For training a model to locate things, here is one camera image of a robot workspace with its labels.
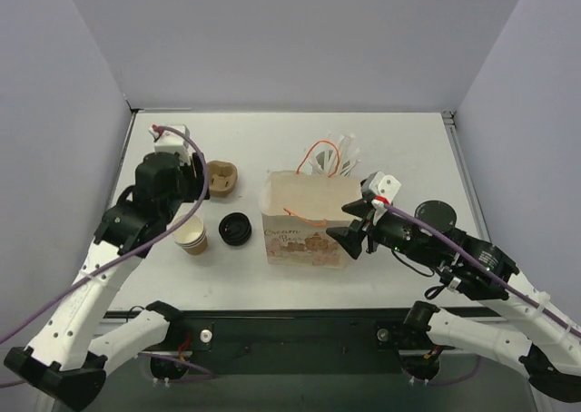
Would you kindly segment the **brown cardboard cup carrier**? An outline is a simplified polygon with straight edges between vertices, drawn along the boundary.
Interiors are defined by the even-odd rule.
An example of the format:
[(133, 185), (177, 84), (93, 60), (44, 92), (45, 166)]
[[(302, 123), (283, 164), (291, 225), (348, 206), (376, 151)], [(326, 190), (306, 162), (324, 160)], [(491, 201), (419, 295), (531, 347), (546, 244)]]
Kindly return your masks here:
[(231, 162), (208, 162), (210, 173), (209, 192), (212, 198), (225, 198), (233, 193), (238, 180), (237, 167)]

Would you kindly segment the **stack of brown paper cups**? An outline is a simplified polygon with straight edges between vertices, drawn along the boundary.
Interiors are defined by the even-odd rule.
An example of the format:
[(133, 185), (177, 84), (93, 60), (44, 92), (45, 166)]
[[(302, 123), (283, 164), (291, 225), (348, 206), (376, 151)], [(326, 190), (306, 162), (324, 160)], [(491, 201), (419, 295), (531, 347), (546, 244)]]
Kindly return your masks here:
[(202, 219), (192, 215), (172, 233), (173, 241), (186, 253), (196, 256), (208, 249), (206, 228)]

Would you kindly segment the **paper takeout bag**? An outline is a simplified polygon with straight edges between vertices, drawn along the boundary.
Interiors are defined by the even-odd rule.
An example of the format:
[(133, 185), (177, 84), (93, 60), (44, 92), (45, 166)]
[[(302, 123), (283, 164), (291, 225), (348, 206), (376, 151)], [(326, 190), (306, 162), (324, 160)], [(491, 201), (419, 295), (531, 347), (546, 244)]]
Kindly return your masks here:
[[(302, 165), (319, 145), (331, 151), (328, 171), (307, 174)], [(347, 252), (327, 233), (350, 224), (343, 204), (359, 197), (359, 181), (340, 175), (340, 148), (329, 140), (312, 144), (294, 170), (272, 172), (260, 197), (262, 235), (267, 261), (272, 265), (296, 265), (343, 269)]]

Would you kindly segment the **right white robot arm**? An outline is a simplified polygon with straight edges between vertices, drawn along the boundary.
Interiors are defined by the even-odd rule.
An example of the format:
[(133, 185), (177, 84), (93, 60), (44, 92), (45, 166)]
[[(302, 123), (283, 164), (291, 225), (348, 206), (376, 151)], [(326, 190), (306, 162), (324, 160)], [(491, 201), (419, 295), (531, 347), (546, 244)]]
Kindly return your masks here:
[[(414, 303), (402, 325), (410, 345), (431, 341), (464, 349), (514, 369), (548, 397), (579, 402), (579, 324), (559, 310), (548, 293), (533, 286), (503, 250), (458, 229), (451, 206), (424, 201), (408, 215), (375, 196), (342, 209), (354, 221), (326, 233), (353, 259), (384, 246), (438, 276), (439, 286)], [(495, 311), (510, 329), (464, 319), (432, 304), (443, 290)]]

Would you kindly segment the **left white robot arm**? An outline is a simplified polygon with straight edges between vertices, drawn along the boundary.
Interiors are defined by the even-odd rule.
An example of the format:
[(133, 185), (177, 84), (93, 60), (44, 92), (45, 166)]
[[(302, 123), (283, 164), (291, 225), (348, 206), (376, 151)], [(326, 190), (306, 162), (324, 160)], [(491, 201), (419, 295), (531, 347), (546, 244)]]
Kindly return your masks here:
[(161, 301), (121, 327), (94, 332), (122, 285), (153, 244), (180, 224), (181, 205), (208, 199), (207, 169), (196, 152), (152, 152), (137, 166), (94, 233), (94, 241), (54, 314), (24, 347), (11, 348), (5, 366), (73, 411), (86, 409), (118, 367), (152, 346), (177, 348), (187, 336), (182, 312)]

